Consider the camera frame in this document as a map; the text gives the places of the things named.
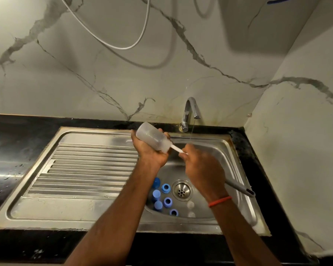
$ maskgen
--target marble wall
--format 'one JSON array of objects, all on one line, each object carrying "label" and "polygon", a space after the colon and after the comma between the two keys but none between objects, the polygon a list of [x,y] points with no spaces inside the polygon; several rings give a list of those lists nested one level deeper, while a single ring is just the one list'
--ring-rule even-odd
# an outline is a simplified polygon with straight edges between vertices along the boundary
[{"label": "marble wall", "polygon": [[[318,0],[152,0],[113,51],[61,0],[0,0],[0,113],[243,126]],[[107,42],[140,34],[146,0],[67,0]]]},{"label": "marble wall", "polygon": [[245,125],[305,250],[333,255],[333,0],[321,0]]}]

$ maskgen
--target red wrist thread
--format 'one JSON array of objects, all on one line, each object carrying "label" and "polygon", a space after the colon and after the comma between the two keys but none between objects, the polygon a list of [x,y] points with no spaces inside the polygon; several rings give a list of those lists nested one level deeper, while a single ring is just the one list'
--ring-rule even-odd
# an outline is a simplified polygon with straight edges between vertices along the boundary
[{"label": "red wrist thread", "polygon": [[222,203],[222,202],[224,202],[224,201],[227,201],[228,199],[231,199],[231,198],[232,198],[231,196],[224,197],[224,198],[219,199],[219,200],[217,200],[217,201],[210,202],[210,203],[208,204],[208,206],[209,206],[209,207],[215,206],[216,204],[220,204],[220,203]]}]

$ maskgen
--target blue bottle cap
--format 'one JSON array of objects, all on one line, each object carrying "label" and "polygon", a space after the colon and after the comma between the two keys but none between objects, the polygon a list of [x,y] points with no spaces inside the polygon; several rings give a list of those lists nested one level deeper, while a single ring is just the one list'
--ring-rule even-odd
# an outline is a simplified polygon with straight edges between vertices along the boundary
[{"label": "blue bottle cap", "polygon": [[162,192],[163,193],[169,193],[170,192],[170,185],[169,184],[163,184],[162,185]]},{"label": "blue bottle cap", "polygon": [[160,191],[156,189],[155,191],[153,191],[152,201],[159,201],[159,199],[160,199]]},{"label": "blue bottle cap", "polygon": [[158,177],[156,177],[156,178],[154,179],[154,182],[153,182],[152,188],[157,189],[157,188],[159,188],[159,187],[160,187],[160,179],[159,179]]},{"label": "blue bottle cap", "polygon": [[155,210],[157,210],[157,211],[161,210],[161,209],[163,208],[163,203],[162,203],[161,201],[156,201],[156,202],[154,203],[154,208],[155,208]]},{"label": "blue bottle cap", "polygon": [[164,199],[164,206],[165,206],[166,208],[170,208],[172,204],[173,204],[173,200],[172,200],[171,198],[166,197],[166,198]]},{"label": "blue bottle cap", "polygon": [[179,212],[178,212],[178,210],[176,210],[176,209],[172,209],[172,210],[170,210],[169,214],[170,214],[171,216],[178,216],[178,215],[179,215]]}]

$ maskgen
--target stainless steel sink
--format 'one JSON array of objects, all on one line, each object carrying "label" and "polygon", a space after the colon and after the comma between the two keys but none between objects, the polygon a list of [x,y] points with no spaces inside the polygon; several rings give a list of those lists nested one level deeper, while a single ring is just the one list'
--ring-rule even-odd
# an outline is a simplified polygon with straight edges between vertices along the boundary
[{"label": "stainless steel sink", "polygon": [[[170,135],[178,147],[192,142],[212,153],[227,177],[250,188],[230,136]],[[0,208],[0,229],[88,230],[118,196],[137,159],[128,130],[62,127]],[[222,233],[177,152],[158,177],[171,187],[169,193],[161,192],[161,200],[169,197],[173,205],[155,211],[151,190],[138,232]],[[256,199],[226,188],[254,230],[269,236]]]}]

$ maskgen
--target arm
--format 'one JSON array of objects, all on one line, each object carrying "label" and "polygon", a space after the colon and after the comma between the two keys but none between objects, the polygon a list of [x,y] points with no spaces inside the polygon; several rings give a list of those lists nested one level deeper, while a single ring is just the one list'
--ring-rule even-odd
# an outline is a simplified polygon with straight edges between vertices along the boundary
[{"label": "arm", "polygon": [[[220,163],[209,153],[187,144],[179,156],[185,161],[186,174],[208,203],[228,196]],[[232,200],[213,206],[212,212],[226,238],[237,266],[281,265],[261,238],[244,219]]]},{"label": "arm", "polygon": [[73,250],[65,266],[124,265],[148,192],[168,159],[168,154],[156,152],[138,140],[134,131],[131,137],[139,154],[131,176],[113,204]]}]

